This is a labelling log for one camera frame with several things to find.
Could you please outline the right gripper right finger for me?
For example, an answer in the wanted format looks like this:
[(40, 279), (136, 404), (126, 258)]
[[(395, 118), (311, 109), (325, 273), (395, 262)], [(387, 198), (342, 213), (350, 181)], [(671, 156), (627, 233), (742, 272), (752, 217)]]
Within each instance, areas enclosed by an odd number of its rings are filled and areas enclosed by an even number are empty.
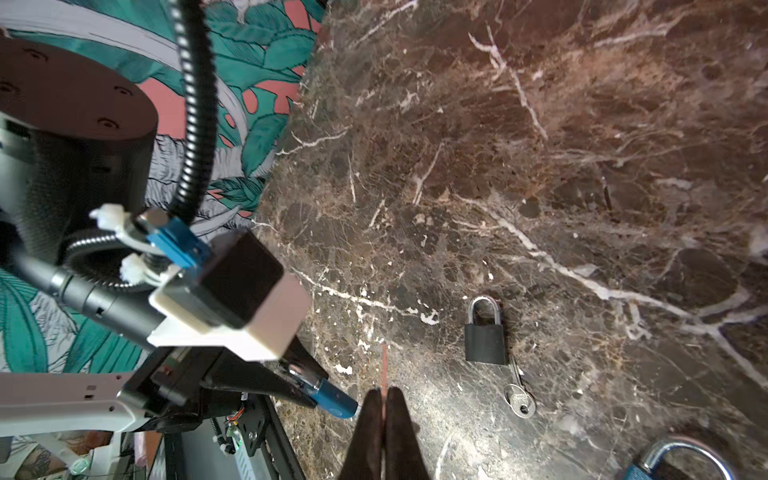
[(386, 397), (384, 451), (386, 480), (429, 480), (404, 394), (390, 387)]

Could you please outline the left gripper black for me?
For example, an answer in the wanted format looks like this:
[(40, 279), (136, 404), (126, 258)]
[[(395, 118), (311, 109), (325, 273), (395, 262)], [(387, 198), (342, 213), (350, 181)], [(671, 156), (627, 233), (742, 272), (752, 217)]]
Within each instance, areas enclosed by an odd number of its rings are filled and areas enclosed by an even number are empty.
[[(279, 365), (294, 384), (329, 379), (297, 336)], [(152, 418), (225, 416), (239, 410), (243, 394), (271, 396), (314, 409), (317, 402), (290, 381), (226, 348), (163, 347), (124, 383), (117, 398)]]

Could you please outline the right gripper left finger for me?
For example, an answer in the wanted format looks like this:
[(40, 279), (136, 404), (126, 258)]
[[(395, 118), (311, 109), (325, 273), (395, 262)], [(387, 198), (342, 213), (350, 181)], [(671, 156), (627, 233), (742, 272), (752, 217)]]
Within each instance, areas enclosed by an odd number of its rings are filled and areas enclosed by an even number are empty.
[(384, 438), (380, 389), (365, 396), (338, 480), (379, 480), (382, 477)]

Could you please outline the black padlock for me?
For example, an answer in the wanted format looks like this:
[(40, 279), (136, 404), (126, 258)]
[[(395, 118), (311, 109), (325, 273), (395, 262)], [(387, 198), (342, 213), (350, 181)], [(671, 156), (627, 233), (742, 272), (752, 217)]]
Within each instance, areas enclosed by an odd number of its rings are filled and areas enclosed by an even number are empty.
[[(476, 307), (480, 304), (489, 306), (493, 316), (491, 323), (481, 324), (475, 320)], [(509, 353), (502, 310), (491, 296), (479, 295), (470, 301), (467, 307), (467, 322), (464, 325), (464, 341), (467, 362), (511, 368), (512, 380), (504, 389), (504, 400), (519, 418), (532, 418), (537, 410), (536, 401), (524, 386), (515, 357)]]

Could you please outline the blue padlock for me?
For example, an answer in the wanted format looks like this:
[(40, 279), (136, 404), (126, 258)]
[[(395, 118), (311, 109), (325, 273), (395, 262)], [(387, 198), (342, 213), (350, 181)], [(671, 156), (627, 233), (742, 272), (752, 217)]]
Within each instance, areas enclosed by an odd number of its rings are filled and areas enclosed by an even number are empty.
[(289, 371), (298, 381), (302, 391), (321, 409), (340, 419), (350, 419), (357, 413), (357, 401), (322, 375), (295, 366)]
[(693, 437), (670, 434), (646, 446), (620, 479), (738, 479), (729, 461), (713, 447)]

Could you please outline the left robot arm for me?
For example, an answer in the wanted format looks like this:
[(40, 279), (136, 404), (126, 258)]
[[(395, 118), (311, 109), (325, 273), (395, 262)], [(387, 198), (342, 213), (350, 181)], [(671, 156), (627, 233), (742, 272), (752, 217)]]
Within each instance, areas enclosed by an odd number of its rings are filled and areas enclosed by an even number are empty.
[(326, 372), (297, 332), (311, 301), (253, 232), (197, 238), (216, 89), (192, 76), (191, 164), (148, 208), (158, 114), (112, 69), (22, 39), (1, 43), (1, 265), (150, 349), (133, 374), (5, 373), (5, 437), (66, 430), (185, 431), (245, 393), (313, 408)]

